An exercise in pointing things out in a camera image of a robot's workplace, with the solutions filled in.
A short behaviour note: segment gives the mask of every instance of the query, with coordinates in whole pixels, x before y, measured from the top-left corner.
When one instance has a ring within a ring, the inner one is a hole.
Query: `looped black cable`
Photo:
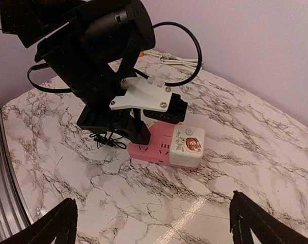
[[[32,71],[36,71],[36,70],[43,70],[49,68],[49,65],[47,63],[43,63],[43,64],[39,64],[39,65],[34,65],[32,66],[28,72],[27,72],[27,78],[30,81],[30,83],[32,84],[33,87],[35,87],[36,89],[45,92],[45,93],[53,93],[53,94],[58,94],[58,93],[71,93],[72,90],[69,88],[66,89],[51,89],[51,88],[46,88],[46,87],[42,87],[40,85],[37,85],[35,83],[32,82],[31,80],[31,72]]]
[[[127,145],[124,144],[123,142],[118,142],[116,140],[119,140],[123,137],[119,137],[119,138],[116,138],[116,139],[112,139],[112,135],[114,134],[113,132],[111,132],[110,136],[107,138],[107,132],[104,132],[102,134],[98,134],[98,133],[92,133],[89,135],[90,138],[93,138],[94,141],[97,142],[97,148],[98,145],[101,147],[102,145],[107,145],[107,146],[110,146],[110,147],[119,147],[121,149],[127,149]]]
[[[201,47],[200,47],[200,44],[197,40],[197,38],[195,37],[195,35],[185,26],[179,24],[179,23],[175,23],[175,22],[162,22],[162,23],[158,23],[158,24],[155,24],[154,25],[154,28],[157,28],[157,27],[160,27],[160,26],[163,26],[163,25],[173,25],[173,26],[176,26],[178,28],[181,28],[183,29],[185,32],[188,33],[188,35],[191,37],[191,39],[193,40],[194,44],[195,44],[195,47],[197,49],[197,53],[198,53],[198,64],[197,64],[197,67],[194,71],[194,73],[189,77],[187,78],[186,80],[184,81],[181,81],[181,82],[177,82],[177,83],[165,83],[166,86],[181,86],[181,85],[186,85],[187,83],[193,81],[196,76],[199,74],[199,71],[200,71],[200,68],[202,66],[202,62],[203,62],[203,54],[202,54],[202,51],[201,51]]]

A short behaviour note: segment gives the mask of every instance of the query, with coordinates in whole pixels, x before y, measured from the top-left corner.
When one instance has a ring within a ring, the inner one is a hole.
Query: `metal strip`
[[[32,223],[11,163],[0,110],[0,241]]]

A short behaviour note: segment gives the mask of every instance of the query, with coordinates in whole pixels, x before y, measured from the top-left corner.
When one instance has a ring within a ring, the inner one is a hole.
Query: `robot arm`
[[[0,29],[17,35],[26,48],[47,36],[38,44],[35,61],[44,60],[85,103],[78,126],[149,143],[151,135],[139,110],[143,106],[124,106],[123,99],[116,99],[120,104],[114,106],[115,98],[130,96],[122,81],[136,77],[139,53],[155,47],[154,28],[140,0],[1,0]],[[120,58],[114,72],[108,63]],[[146,90],[139,81],[128,84]],[[159,94],[165,87],[156,90]],[[187,103],[177,94],[168,98],[159,109],[144,110],[145,116],[173,124],[183,121]]]

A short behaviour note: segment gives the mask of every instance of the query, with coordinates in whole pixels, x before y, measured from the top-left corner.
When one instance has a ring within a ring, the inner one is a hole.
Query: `purple wall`
[[[177,21],[193,30],[206,70],[267,100],[308,126],[308,0],[143,0],[154,23]],[[157,47],[195,57],[175,27],[157,30]],[[31,85],[35,49],[0,34],[0,105]],[[47,80],[52,74],[34,78]]]
[[[28,69],[35,64],[36,46],[25,49],[18,37],[0,31],[0,106],[32,89],[27,80]],[[55,76],[49,69],[32,75],[36,83]]]

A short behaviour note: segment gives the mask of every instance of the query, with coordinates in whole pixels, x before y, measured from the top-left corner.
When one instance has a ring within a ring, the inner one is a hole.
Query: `marble table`
[[[191,73],[150,56],[137,68],[169,82]],[[59,78],[44,85],[65,87]],[[33,220],[70,197],[79,209],[80,244],[233,243],[229,204],[239,190],[308,237],[308,129],[205,71],[173,91],[189,102],[184,123],[206,131],[198,170],[98,149],[76,126],[83,103],[70,94],[33,89],[4,106],[11,159]]]

